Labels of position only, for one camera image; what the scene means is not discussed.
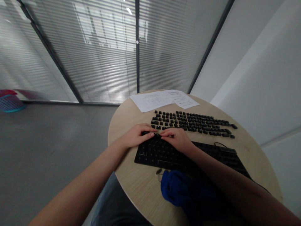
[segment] leg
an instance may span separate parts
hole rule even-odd
[[[126,196],[113,172],[98,198],[91,226],[137,224],[150,225]]]

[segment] metal frame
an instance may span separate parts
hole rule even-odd
[[[22,102],[25,104],[46,104],[46,105],[120,106],[120,104],[74,103],[74,102],[35,101],[35,100],[22,100]]]
[[[139,0],[135,0],[135,12],[136,12],[136,70],[137,70],[137,93],[140,92],[140,65],[139,65]]]
[[[33,17],[30,14],[30,11],[26,8],[26,6],[24,5],[24,3],[21,0],[17,0],[17,1],[20,3],[21,9],[23,10],[23,12],[26,15],[26,17],[30,20],[31,26],[33,27],[34,31],[37,33],[38,37],[40,38],[40,40],[43,43],[43,45],[46,48],[46,50],[48,51],[48,53],[51,56],[52,60],[54,61],[54,63],[56,64],[57,68],[59,69],[59,71],[63,75],[63,77],[66,80],[67,84],[69,85],[71,91],[75,95],[76,99],[78,100],[78,102],[80,104],[82,104],[83,100],[82,100],[82,98],[81,98],[78,90],[76,89],[76,87],[74,86],[73,82],[71,81],[68,73],[66,72],[66,70],[62,66],[62,63],[60,62],[59,58],[55,54],[55,51],[53,51],[53,49],[51,48],[50,42],[47,40],[46,36],[42,34],[42,32],[39,29],[38,25],[34,22]]]
[[[204,57],[203,57],[203,59],[202,59],[202,61],[200,63],[200,66],[198,67],[198,70],[197,70],[197,72],[196,72],[196,74],[194,76],[194,79],[193,79],[193,81],[192,81],[192,83],[190,85],[188,94],[191,93],[191,91],[193,89],[193,86],[194,86],[196,80],[198,79],[198,76],[199,76],[199,74],[200,74],[200,72],[201,72],[201,70],[202,70],[202,68],[203,68],[203,66],[205,64],[205,61],[207,60],[207,57],[209,56],[209,53],[210,53],[210,51],[211,51],[211,49],[212,49],[212,47],[214,45],[214,42],[215,42],[217,36],[219,35],[220,30],[222,29],[222,26],[223,26],[223,24],[224,24],[224,22],[225,22],[225,20],[226,20],[226,18],[228,16],[229,12],[230,12],[230,9],[231,9],[234,1],[235,0],[229,0],[228,3],[227,3],[227,5],[226,5],[226,8],[225,8],[225,10],[224,10],[224,12],[223,12],[220,20],[219,20],[219,23],[218,23],[218,25],[217,25],[214,33],[213,33],[213,36],[212,36],[212,38],[211,38],[211,40],[209,42],[209,45],[208,45],[208,47],[206,49]]]

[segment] blue basket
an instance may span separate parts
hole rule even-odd
[[[6,90],[0,90],[0,95],[4,94]],[[0,97],[0,109],[4,112],[15,112],[24,109],[26,105],[16,97],[15,94],[8,94]]]

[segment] window blinds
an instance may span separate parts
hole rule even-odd
[[[188,92],[228,0],[140,0],[140,91]]]
[[[84,103],[137,93],[135,0],[27,2]]]
[[[22,100],[78,103],[15,0],[0,1],[0,89]]]

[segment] wooden table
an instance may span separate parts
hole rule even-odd
[[[235,139],[190,131],[186,131],[186,133],[192,141],[212,145],[214,142],[221,142],[227,147],[235,149],[251,178],[264,186],[274,197],[282,202],[282,193],[274,170],[257,142],[239,123],[222,110],[202,99],[192,95],[189,96],[200,105],[183,110],[176,104],[171,104],[160,107],[157,110],[171,113],[175,113],[178,110],[209,115],[215,119],[228,120],[230,123],[235,124],[238,129],[230,129],[232,134],[235,135]],[[119,106],[112,117],[108,133],[108,145],[125,134],[135,124],[150,123],[152,117],[155,116],[154,111],[141,113],[135,103],[130,98],[127,99]],[[134,163],[137,149],[138,147],[131,148],[116,169],[116,176],[126,195],[141,214],[153,225],[187,225],[188,221],[183,210],[163,199],[160,182],[156,175],[158,168]]]

